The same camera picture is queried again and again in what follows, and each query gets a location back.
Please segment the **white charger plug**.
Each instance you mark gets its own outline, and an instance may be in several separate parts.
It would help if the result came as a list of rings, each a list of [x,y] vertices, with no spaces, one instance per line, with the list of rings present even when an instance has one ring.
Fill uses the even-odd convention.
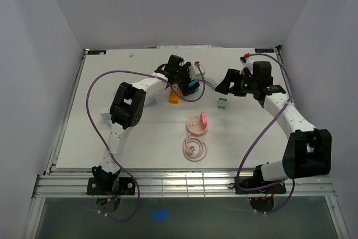
[[[109,120],[111,119],[110,109],[102,109],[100,110],[100,116],[103,118],[103,120]]]

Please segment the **blue plug adapter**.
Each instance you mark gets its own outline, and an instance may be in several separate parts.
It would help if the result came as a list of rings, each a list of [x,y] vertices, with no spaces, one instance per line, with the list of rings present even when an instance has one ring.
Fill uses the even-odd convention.
[[[191,81],[188,84],[188,93],[193,94],[199,90],[200,84],[198,81]]]

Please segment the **pink plug adapter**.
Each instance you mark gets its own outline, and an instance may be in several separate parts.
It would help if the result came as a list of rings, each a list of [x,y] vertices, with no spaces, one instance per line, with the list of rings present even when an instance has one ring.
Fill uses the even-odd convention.
[[[206,129],[208,127],[208,119],[207,119],[207,116],[206,116],[206,113],[202,112],[200,114],[200,126],[201,126],[201,129]]]

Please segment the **green charger plug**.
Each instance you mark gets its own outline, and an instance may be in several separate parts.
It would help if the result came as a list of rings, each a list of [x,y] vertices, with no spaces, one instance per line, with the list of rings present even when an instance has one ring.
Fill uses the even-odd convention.
[[[228,105],[228,100],[225,98],[219,98],[217,103],[217,108],[226,109]]]

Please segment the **pink round power socket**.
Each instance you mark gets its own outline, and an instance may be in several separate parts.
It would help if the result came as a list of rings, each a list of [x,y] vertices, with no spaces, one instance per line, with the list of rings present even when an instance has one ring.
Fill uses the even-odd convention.
[[[203,136],[207,133],[209,128],[209,121],[208,121],[208,127],[206,129],[201,129],[200,126],[200,114],[190,116],[186,122],[186,129],[187,131],[196,137]]]

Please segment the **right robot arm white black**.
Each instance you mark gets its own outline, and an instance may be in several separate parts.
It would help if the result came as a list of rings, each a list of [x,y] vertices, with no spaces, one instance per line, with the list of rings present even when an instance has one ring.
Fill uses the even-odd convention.
[[[287,179],[328,175],[331,171],[331,133],[304,119],[284,88],[274,84],[271,71],[270,62],[245,61],[242,70],[229,69],[215,88],[224,95],[251,94],[272,115],[269,126],[278,123],[288,139],[280,160],[258,165],[249,178],[235,177],[235,186],[242,192],[265,193]]]

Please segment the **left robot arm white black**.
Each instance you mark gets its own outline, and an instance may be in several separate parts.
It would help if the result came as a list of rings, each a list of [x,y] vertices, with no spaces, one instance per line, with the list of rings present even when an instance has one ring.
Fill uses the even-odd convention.
[[[194,80],[194,66],[177,55],[171,55],[168,62],[160,65],[152,74],[136,74],[144,78],[135,83],[121,83],[114,95],[107,112],[110,121],[109,138],[100,136],[106,152],[100,164],[92,167],[96,186],[106,194],[112,194],[119,189],[119,154],[125,149],[130,131],[141,120],[149,98],[174,85],[184,96],[195,93],[199,87],[199,83]]]

